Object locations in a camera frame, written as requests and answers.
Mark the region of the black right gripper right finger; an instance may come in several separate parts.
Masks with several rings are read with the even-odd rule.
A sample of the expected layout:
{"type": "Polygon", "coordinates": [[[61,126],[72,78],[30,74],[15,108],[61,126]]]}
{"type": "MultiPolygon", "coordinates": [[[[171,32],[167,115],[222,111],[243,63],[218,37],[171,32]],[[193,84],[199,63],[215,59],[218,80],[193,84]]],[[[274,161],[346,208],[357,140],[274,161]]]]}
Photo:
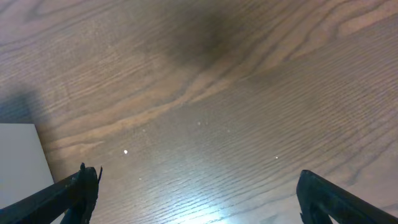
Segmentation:
{"type": "Polygon", "coordinates": [[[296,187],[304,224],[397,223],[397,217],[365,202],[310,170],[303,170],[296,187]]]}

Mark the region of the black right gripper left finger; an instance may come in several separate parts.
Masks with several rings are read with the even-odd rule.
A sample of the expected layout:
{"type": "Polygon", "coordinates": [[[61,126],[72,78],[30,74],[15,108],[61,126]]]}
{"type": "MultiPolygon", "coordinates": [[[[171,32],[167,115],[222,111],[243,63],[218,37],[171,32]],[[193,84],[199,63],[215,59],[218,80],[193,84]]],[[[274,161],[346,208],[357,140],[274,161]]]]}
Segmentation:
{"type": "Polygon", "coordinates": [[[1,209],[1,223],[89,224],[98,199],[102,173],[80,165],[75,174],[1,209]]]}

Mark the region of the white box pink inside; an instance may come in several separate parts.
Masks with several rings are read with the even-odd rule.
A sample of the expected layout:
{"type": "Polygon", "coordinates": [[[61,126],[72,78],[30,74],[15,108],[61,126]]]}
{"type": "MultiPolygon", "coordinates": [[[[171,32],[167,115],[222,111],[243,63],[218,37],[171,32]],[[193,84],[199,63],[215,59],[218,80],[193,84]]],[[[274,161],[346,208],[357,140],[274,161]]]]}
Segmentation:
{"type": "Polygon", "coordinates": [[[33,124],[1,124],[1,211],[54,184],[33,124]]]}

